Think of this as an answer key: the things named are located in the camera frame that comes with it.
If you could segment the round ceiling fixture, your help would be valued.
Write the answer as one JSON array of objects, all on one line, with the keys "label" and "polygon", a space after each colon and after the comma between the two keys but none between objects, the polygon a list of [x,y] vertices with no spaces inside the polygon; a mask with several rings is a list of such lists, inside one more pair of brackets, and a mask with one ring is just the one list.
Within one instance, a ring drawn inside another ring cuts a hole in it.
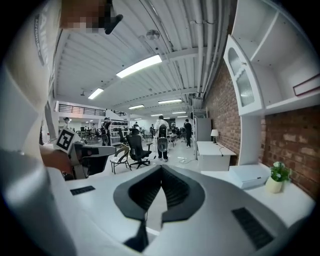
[{"label": "round ceiling fixture", "polygon": [[160,37],[160,32],[155,29],[150,29],[146,33],[146,38],[150,41],[158,40]]}]

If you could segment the white shelving unit with equipment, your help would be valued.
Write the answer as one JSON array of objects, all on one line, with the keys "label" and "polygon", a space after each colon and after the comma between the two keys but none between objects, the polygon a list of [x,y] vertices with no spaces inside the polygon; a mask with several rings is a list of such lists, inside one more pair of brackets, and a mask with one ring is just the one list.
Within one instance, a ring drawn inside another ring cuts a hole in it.
[{"label": "white shelving unit with equipment", "polygon": [[129,122],[127,120],[110,120],[110,144],[117,146],[126,143],[126,136],[129,134]]}]

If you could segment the black office chair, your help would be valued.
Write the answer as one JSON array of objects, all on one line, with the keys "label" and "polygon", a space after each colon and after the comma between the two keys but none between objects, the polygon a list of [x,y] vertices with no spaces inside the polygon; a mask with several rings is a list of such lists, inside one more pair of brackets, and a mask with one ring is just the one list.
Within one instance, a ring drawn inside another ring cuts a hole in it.
[{"label": "black office chair", "polygon": [[142,146],[142,138],[140,136],[140,132],[136,128],[130,128],[129,134],[126,135],[126,140],[129,145],[129,156],[134,161],[129,165],[131,168],[133,165],[137,165],[137,169],[143,165],[143,166],[149,166],[151,161],[148,159],[152,151],[150,150],[152,142],[147,143],[148,146],[147,150],[143,149]]}]

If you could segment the white and black backpack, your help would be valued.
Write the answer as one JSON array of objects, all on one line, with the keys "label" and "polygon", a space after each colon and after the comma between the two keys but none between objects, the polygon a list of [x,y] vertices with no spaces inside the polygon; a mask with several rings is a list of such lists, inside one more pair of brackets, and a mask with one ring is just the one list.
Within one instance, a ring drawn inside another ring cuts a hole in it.
[{"label": "white and black backpack", "polygon": [[162,153],[168,150],[167,127],[164,124],[162,124],[158,130],[157,148]]}]

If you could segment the black balcony railing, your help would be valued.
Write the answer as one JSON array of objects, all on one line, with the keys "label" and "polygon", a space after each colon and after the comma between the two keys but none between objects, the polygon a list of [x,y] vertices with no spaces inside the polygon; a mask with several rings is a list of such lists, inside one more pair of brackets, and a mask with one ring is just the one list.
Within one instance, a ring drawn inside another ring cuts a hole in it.
[{"label": "black balcony railing", "polygon": [[82,114],[82,115],[94,115],[94,116],[106,116],[106,111],[103,109],[96,109],[83,106],[75,106],[68,104],[59,104],[58,111],[63,113]]}]

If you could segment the wooden woven chair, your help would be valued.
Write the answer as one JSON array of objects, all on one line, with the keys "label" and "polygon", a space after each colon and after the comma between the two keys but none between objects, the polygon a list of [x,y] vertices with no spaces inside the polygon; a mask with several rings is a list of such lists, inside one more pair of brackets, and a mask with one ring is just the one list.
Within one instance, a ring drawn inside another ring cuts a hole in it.
[{"label": "wooden woven chair", "polygon": [[116,167],[122,164],[125,164],[125,167],[131,169],[131,165],[129,164],[128,157],[129,157],[130,148],[121,143],[120,148],[115,152],[114,156],[110,159],[111,164],[111,172],[116,174]]}]

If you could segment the white wall cabinet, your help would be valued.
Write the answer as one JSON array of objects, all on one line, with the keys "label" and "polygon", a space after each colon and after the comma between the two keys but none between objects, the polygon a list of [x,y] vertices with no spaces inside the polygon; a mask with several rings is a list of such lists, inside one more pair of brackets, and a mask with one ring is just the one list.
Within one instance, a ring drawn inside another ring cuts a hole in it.
[{"label": "white wall cabinet", "polygon": [[[295,96],[293,87],[320,73],[320,57],[294,18],[273,0],[224,0],[229,27],[215,78],[204,105],[218,141],[236,153],[236,166],[282,162],[291,169],[282,190],[251,189],[288,225],[308,216],[320,194],[320,89]],[[233,82],[224,61],[231,35],[249,59],[264,109],[239,115]]]}]

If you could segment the bundle of white ceiling pipes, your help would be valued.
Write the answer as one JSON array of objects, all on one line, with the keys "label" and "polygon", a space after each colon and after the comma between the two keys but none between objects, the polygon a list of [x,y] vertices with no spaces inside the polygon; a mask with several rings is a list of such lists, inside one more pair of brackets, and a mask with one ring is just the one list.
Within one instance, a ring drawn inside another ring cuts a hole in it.
[{"label": "bundle of white ceiling pipes", "polygon": [[191,0],[196,29],[198,66],[196,93],[202,99],[218,61],[225,17],[224,0]]}]

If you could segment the white flat box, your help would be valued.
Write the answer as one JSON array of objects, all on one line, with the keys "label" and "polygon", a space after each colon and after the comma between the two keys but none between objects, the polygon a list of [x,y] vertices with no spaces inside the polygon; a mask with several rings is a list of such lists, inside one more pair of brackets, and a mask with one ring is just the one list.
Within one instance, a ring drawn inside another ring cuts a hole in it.
[{"label": "white flat box", "polygon": [[235,165],[229,167],[229,175],[239,188],[248,190],[263,186],[270,171],[260,164]]}]

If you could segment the person's grey printed t-shirt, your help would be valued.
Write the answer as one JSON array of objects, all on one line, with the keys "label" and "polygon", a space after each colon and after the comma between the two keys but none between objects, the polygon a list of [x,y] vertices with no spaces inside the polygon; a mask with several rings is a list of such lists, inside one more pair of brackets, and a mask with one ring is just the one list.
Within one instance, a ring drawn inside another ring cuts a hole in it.
[{"label": "person's grey printed t-shirt", "polygon": [[0,149],[40,159],[40,131],[55,73],[62,0],[27,18],[0,64]]}]

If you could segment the small potted green plant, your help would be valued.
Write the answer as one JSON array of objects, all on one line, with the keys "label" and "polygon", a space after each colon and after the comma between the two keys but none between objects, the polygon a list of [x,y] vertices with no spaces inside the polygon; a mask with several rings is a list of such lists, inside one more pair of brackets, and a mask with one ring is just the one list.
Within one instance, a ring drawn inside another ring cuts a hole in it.
[{"label": "small potted green plant", "polygon": [[270,167],[270,176],[265,183],[266,189],[273,194],[280,193],[286,181],[290,179],[291,169],[277,161]]}]

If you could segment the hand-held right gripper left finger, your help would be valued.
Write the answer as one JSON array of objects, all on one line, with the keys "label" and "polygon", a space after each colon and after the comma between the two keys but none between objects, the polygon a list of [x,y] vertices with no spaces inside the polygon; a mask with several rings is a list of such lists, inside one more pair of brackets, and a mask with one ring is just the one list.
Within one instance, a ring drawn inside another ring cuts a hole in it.
[{"label": "hand-held right gripper left finger", "polygon": [[118,185],[113,200],[122,214],[139,222],[136,234],[124,244],[137,252],[149,245],[146,230],[146,214],[162,186],[162,167],[157,165]]}]

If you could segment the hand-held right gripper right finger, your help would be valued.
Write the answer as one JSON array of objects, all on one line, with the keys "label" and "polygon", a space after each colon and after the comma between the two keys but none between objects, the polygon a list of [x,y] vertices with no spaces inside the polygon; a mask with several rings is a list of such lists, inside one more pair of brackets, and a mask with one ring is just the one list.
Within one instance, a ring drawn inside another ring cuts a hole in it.
[{"label": "hand-held right gripper right finger", "polygon": [[206,199],[200,176],[186,168],[161,166],[161,188],[167,207],[161,215],[161,226],[187,221],[200,210]]}]

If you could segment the red book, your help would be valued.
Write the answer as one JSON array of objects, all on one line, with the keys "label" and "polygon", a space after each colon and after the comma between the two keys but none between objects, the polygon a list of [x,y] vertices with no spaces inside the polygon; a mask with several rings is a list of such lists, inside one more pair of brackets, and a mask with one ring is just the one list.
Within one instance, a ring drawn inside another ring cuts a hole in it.
[{"label": "red book", "polygon": [[320,73],[293,87],[295,96],[301,96],[316,90],[320,90]]}]

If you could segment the person's left forearm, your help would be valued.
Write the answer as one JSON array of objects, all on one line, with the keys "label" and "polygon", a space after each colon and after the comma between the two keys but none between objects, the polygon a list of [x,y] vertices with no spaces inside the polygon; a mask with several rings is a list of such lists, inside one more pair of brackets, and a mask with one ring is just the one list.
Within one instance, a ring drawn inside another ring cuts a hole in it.
[{"label": "person's left forearm", "polygon": [[40,145],[39,149],[43,164],[46,167],[56,168],[62,173],[72,174],[71,161],[65,152],[44,145]]}]

